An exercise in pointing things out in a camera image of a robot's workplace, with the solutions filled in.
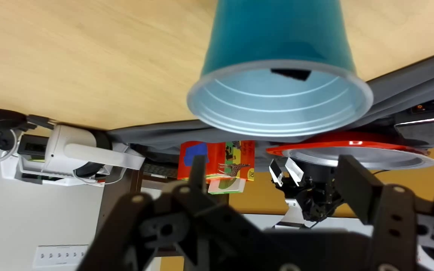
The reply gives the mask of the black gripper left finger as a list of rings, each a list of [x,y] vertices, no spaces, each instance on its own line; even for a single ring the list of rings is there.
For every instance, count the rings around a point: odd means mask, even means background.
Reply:
[[[205,166],[207,166],[207,157],[197,155],[193,160],[193,166],[188,176],[188,185],[200,193],[207,191]]]

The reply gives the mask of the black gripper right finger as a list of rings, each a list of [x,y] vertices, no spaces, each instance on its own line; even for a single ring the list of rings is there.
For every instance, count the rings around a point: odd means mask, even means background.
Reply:
[[[335,188],[363,224],[374,223],[383,184],[354,157],[338,158]]]

